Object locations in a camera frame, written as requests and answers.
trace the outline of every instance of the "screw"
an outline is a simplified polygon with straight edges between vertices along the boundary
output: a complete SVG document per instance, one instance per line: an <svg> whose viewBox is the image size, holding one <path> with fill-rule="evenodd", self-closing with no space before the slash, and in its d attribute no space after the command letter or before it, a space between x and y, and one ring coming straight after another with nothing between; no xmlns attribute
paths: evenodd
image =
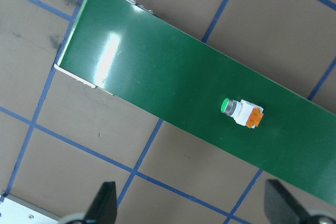
<svg viewBox="0 0 336 224"><path fill-rule="evenodd" d="M321 217L319 219L319 224L332 224L332 220L327 217Z"/></svg>

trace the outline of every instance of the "floor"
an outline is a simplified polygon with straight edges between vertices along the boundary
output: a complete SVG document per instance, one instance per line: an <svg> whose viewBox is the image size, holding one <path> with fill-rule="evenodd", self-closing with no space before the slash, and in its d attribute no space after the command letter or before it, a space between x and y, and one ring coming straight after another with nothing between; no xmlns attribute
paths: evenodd
<svg viewBox="0 0 336 224"><path fill-rule="evenodd" d="M85 211L114 180L119 224L269 223L272 175L55 71L81 1L0 0L0 189L64 216ZM138 1L336 113L336 0ZM284 185L305 207L336 216Z"/></svg>

